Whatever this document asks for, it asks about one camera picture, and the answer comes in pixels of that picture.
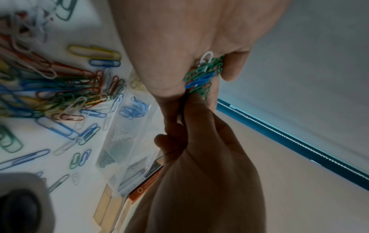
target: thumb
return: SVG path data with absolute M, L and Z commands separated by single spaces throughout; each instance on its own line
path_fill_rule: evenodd
M 213 113 L 206 106 L 204 99 L 198 93 L 188 96 L 184 106 L 184 118 L 188 133 L 188 143 L 201 140 L 216 139 L 216 127 Z
M 249 54 L 249 51 L 226 54 L 223 60 L 222 78 L 225 81 L 232 81 L 238 78 L 243 66 L 246 63 L 247 58 L 249 57 Z

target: hand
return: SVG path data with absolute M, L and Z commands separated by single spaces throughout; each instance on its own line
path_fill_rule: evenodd
M 125 232 L 265 232 L 260 179 L 231 128 L 199 94 L 184 122 L 155 138 L 165 165 Z
M 257 39 L 290 0 L 110 0 L 125 50 L 167 121 L 176 122 L 183 78 L 211 50 L 223 61 L 224 80 L 238 77 Z M 207 105 L 216 109 L 219 77 Z

